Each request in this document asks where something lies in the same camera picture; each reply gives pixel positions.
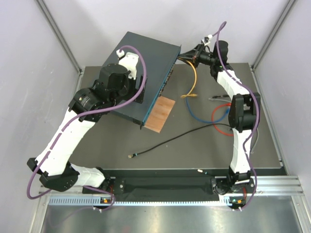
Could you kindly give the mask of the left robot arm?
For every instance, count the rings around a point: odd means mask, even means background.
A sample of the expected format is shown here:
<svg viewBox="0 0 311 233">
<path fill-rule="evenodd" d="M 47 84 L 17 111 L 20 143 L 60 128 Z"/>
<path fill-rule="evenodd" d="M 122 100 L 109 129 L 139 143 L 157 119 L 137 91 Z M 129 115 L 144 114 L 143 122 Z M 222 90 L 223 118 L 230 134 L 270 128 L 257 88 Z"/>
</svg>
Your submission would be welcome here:
<svg viewBox="0 0 311 233">
<path fill-rule="evenodd" d="M 143 92 L 147 70 L 143 68 L 139 89 L 132 75 L 136 66 L 109 64 L 102 67 L 93 85 L 80 89 L 69 103 L 64 119 L 46 148 L 27 162 L 48 191 L 64 192 L 74 186 L 90 186 L 99 192 L 110 188 L 100 167 L 88 168 L 69 159 L 85 134 L 103 115 L 135 101 Z"/>
</svg>

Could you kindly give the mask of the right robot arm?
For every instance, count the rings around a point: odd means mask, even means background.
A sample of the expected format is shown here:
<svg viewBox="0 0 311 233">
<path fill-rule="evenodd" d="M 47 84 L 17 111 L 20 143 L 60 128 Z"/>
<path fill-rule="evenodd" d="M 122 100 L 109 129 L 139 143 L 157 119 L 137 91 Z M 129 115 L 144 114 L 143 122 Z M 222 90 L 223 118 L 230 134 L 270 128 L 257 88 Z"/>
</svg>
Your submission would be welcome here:
<svg viewBox="0 0 311 233">
<path fill-rule="evenodd" d="M 199 64 L 209 66 L 214 80 L 231 99 L 228 123 L 233 132 L 233 157 L 226 177 L 225 189 L 238 192 L 252 183 L 250 162 L 251 140 L 260 121 L 260 94 L 253 93 L 242 84 L 227 61 L 228 43 L 218 41 L 213 51 L 207 51 L 203 43 L 179 55 L 194 68 Z"/>
</svg>

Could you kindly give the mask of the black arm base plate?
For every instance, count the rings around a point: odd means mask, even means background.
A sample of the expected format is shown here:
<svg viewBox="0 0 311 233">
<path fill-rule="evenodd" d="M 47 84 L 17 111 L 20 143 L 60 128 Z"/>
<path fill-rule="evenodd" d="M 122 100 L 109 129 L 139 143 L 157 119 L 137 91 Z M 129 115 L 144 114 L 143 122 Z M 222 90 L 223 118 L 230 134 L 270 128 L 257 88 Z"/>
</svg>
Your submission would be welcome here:
<svg viewBox="0 0 311 233">
<path fill-rule="evenodd" d="M 178 202 L 217 201 L 219 195 L 246 194 L 251 183 L 230 186 L 226 178 L 200 177 L 117 177 L 105 180 L 99 190 L 110 191 L 117 201 Z"/>
</svg>

